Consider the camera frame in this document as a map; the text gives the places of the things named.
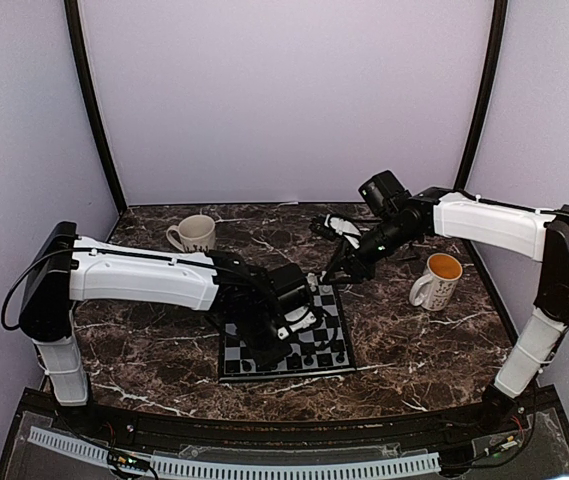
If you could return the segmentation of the white chess piece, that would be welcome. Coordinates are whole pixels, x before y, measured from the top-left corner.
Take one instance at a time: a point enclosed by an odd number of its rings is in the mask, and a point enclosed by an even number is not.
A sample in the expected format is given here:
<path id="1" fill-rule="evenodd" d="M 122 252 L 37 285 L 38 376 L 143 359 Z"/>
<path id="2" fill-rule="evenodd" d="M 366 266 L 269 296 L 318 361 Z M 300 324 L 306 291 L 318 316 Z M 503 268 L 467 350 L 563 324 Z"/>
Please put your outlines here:
<path id="1" fill-rule="evenodd" d="M 312 292 L 315 292 L 318 288 L 317 277 L 314 273 L 307 274 L 307 283 Z"/>

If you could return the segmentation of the black grey chess board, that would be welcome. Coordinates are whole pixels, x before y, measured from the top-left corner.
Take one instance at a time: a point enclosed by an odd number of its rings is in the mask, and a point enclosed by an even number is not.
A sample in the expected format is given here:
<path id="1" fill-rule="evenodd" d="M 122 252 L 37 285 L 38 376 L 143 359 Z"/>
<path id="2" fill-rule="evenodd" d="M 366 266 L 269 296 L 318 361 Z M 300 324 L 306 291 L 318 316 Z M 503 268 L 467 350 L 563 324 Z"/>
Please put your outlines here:
<path id="1" fill-rule="evenodd" d="M 225 326 L 227 335 L 219 341 L 218 380 L 222 383 L 260 382 L 279 378 L 317 377 L 357 370 L 350 333 L 342 309 L 340 292 L 332 285 L 322 285 L 314 294 L 314 303 L 323 311 L 323 320 L 310 330 L 300 333 L 290 342 L 293 352 L 273 368 L 257 366 L 245 343 L 237 340 L 236 327 L 232 323 Z M 328 341 L 329 346 L 320 352 L 316 346 Z M 343 364 L 335 362 L 336 355 L 345 352 Z M 289 370 L 287 358 L 293 354 L 301 357 L 301 369 Z M 306 366 L 304 357 L 312 355 L 314 363 Z M 253 364 L 252 372 L 243 372 L 241 361 Z"/>

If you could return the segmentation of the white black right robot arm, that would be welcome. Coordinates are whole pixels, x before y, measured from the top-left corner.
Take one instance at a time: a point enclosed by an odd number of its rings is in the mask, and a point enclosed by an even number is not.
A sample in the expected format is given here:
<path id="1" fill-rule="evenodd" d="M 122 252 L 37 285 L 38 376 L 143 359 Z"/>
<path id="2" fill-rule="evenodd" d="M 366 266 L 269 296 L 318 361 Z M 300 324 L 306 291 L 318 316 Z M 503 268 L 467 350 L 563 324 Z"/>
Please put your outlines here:
<path id="1" fill-rule="evenodd" d="M 334 214 L 310 225 L 313 233 L 338 244 L 322 273 L 325 283 L 371 280 L 378 261 L 425 236 L 473 241 L 540 263 L 533 312 L 474 413 L 481 432 L 498 432 L 569 332 L 569 205 L 539 209 L 442 187 L 411 194 L 390 171 L 370 178 L 359 193 L 374 216 L 369 230 Z"/>

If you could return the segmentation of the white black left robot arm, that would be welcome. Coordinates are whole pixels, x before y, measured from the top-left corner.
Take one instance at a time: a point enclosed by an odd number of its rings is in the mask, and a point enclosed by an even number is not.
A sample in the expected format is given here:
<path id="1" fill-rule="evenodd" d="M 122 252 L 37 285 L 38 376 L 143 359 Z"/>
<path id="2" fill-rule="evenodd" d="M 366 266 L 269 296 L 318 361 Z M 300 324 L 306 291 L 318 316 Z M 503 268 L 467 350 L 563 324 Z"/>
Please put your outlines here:
<path id="1" fill-rule="evenodd" d="M 74 303 L 125 300 L 185 307 L 233 323 L 260 367 L 281 361 L 293 335 L 319 318 L 307 276 L 295 263 L 267 270 L 225 251 L 167 253 L 117 246 L 58 223 L 35 259 L 10 287 L 23 292 L 19 317 L 2 327 L 23 331 L 33 342 L 65 417 L 84 436 L 105 427 L 104 412 L 91 401 L 72 322 Z"/>

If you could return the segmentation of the white mug orange interior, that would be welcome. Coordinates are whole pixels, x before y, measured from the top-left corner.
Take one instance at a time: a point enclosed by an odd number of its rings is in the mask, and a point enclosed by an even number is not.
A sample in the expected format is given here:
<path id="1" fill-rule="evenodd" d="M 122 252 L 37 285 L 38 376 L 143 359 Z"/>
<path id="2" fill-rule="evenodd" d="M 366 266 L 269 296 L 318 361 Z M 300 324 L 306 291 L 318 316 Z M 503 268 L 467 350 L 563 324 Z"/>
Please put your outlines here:
<path id="1" fill-rule="evenodd" d="M 422 276 L 411 287 L 409 303 L 428 311 L 443 310 L 462 275 L 463 267 L 453 256 L 445 253 L 431 255 Z"/>

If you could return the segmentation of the cream floral mug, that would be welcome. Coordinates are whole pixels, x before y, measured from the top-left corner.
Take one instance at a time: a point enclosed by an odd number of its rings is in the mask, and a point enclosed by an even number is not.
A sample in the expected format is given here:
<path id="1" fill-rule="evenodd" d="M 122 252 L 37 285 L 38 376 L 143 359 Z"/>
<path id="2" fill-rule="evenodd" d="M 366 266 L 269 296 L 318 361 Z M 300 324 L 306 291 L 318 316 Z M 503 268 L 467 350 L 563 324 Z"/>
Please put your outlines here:
<path id="1" fill-rule="evenodd" d="M 207 215 L 192 215 L 169 226 L 165 236 L 179 252 L 207 252 L 216 246 L 216 224 Z"/>

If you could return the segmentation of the black front rail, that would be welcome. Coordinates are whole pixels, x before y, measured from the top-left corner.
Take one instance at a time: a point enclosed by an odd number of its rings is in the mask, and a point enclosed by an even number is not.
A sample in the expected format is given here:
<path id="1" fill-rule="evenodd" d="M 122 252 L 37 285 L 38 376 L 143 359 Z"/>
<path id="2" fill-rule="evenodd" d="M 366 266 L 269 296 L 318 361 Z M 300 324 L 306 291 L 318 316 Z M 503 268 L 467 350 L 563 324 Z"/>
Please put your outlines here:
<path id="1" fill-rule="evenodd" d="M 124 445 L 169 446 L 179 442 L 227 447 L 332 447 L 398 441 L 446 449 L 465 445 L 484 432 L 443 412 L 344 421 L 253 422 L 153 414 L 97 405 Z"/>

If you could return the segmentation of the black right frame post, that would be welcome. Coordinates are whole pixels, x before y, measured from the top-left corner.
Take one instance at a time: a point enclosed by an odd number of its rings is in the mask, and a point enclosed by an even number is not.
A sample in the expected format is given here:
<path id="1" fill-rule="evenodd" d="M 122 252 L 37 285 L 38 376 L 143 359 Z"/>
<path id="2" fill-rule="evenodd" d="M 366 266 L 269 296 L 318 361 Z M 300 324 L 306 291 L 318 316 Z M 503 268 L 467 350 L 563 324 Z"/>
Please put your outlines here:
<path id="1" fill-rule="evenodd" d="M 507 0 L 493 2 L 482 73 L 468 135 L 453 185 L 455 190 L 464 190 L 467 187 L 479 148 L 498 69 L 508 4 Z"/>

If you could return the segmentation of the black frame post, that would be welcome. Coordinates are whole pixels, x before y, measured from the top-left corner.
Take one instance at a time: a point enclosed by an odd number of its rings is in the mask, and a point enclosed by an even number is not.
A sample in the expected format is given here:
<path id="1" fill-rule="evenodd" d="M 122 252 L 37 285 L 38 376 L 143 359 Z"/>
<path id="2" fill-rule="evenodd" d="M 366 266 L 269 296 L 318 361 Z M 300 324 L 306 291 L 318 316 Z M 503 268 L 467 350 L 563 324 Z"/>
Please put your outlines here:
<path id="1" fill-rule="evenodd" d="M 464 190 L 467 187 L 479 148 L 498 69 L 508 4 L 507 0 L 493 2 L 482 73 L 468 135 L 453 185 L 455 190 Z"/>
<path id="2" fill-rule="evenodd" d="M 91 134 L 111 199 L 113 200 L 117 213 L 122 215 L 128 209 L 128 205 L 116 171 L 115 162 L 108 144 L 106 130 L 98 105 L 84 38 L 80 4 L 76 0 L 65 0 L 63 4 L 76 75 Z"/>

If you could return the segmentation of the black left frame post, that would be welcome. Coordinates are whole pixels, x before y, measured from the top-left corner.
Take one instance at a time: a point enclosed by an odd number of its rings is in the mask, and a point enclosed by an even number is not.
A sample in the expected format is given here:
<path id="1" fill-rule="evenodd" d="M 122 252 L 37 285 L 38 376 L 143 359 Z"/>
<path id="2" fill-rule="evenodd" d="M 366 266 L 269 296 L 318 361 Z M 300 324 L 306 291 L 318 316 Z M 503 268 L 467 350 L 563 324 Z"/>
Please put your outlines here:
<path id="1" fill-rule="evenodd" d="M 111 199 L 113 200 L 117 213 L 122 215 L 128 209 L 128 205 L 116 171 L 115 162 L 108 144 L 106 130 L 98 105 L 84 38 L 80 4 L 76 0 L 65 0 L 63 4 L 76 75 L 91 134 Z"/>

